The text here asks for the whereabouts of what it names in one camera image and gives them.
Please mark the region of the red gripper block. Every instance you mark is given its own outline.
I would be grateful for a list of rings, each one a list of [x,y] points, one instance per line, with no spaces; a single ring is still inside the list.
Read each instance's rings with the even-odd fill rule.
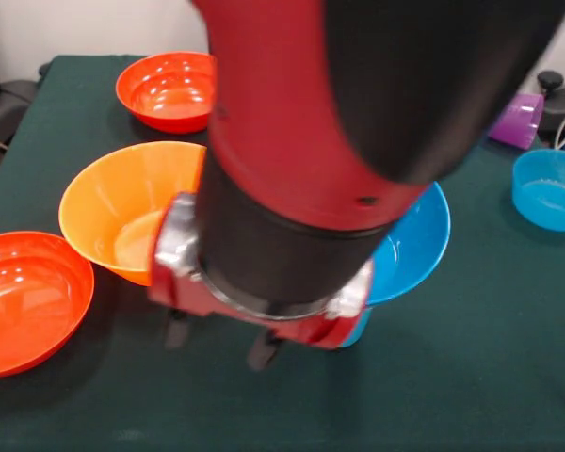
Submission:
[[[253,371],[266,369],[278,355],[284,340],[334,349],[355,344],[370,315],[370,264],[359,272],[322,309],[305,316],[267,317],[240,306],[207,281],[197,264],[197,234],[163,230],[154,243],[150,298],[169,306],[165,326],[166,349],[182,347],[188,337],[190,315],[223,315],[264,327],[247,356]]]

